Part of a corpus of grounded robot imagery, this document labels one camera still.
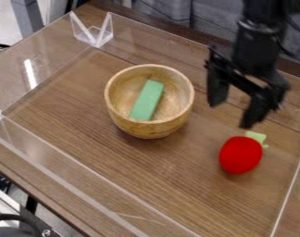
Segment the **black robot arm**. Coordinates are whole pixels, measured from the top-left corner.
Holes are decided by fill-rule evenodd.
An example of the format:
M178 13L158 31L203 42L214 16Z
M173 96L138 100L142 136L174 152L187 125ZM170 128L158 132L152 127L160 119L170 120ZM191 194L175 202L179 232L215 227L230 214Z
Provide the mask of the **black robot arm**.
M226 101L229 88L250 96L239 127L251 128L282 104L290 84L275 70L291 15L300 0L242 0L238 32L230 48L209 48L207 101L215 107Z

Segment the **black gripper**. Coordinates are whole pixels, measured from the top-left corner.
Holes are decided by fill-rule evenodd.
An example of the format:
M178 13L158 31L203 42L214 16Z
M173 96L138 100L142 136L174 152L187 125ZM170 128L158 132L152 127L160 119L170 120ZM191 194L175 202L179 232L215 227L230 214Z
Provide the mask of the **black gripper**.
M207 101L215 107L226 101L229 87L234 86L251 99L241 117L241 127L250 129L263 121L274 106L279 106L290 89L287 80L273 70L266 75L246 73L230 59L227 47L209 47L207 70Z

